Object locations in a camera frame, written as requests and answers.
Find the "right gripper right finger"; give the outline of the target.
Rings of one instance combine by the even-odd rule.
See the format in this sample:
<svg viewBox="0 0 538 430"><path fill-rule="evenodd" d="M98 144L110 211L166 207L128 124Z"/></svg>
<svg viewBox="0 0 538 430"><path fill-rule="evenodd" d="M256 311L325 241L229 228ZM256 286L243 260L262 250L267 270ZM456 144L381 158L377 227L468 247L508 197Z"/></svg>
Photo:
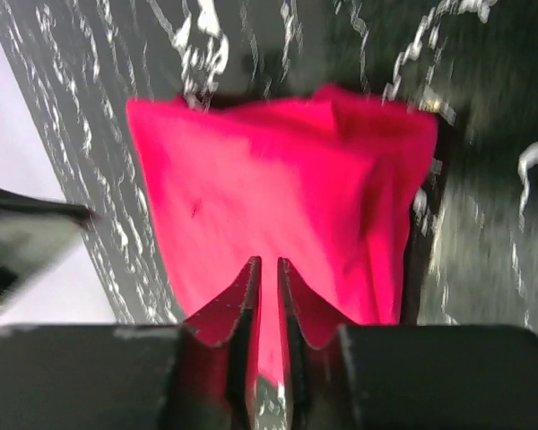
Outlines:
<svg viewBox="0 0 538 430"><path fill-rule="evenodd" d="M294 265L277 262L286 405L292 429L317 429L335 386L341 315L311 289Z"/></svg>

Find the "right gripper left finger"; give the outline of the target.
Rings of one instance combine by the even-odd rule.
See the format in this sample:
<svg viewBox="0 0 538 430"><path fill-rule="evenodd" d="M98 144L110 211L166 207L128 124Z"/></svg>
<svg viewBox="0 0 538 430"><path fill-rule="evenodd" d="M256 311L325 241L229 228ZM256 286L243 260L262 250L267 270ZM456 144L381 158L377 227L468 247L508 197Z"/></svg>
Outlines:
<svg viewBox="0 0 538 430"><path fill-rule="evenodd" d="M261 258L184 321L182 392L230 413L231 429L255 427Z"/></svg>

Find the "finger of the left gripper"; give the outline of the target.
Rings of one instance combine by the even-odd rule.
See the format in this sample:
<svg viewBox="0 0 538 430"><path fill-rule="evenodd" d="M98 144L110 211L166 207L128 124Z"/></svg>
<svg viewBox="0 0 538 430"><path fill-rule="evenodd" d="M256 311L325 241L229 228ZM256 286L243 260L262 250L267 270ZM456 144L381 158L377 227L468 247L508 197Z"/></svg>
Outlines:
<svg viewBox="0 0 538 430"><path fill-rule="evenodd" d="M0 188L0 313L22 284L47 268L94 222L81 204Z"/></svg>

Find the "pink red t shirt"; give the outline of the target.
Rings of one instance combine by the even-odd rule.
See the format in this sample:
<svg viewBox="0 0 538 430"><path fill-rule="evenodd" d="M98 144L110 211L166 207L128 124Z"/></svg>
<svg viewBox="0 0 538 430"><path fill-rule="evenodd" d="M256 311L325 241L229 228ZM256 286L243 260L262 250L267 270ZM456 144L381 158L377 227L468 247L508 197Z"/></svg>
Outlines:
<svg viewBox="0 0 538 430"><path fill-rule="evenodd" d="M162 260L192 314L259 257L259 373L283 383L277 263L359 324L396 324L409 209L436 118L335 86L199 111L132 99L126 117Z"/></svg>

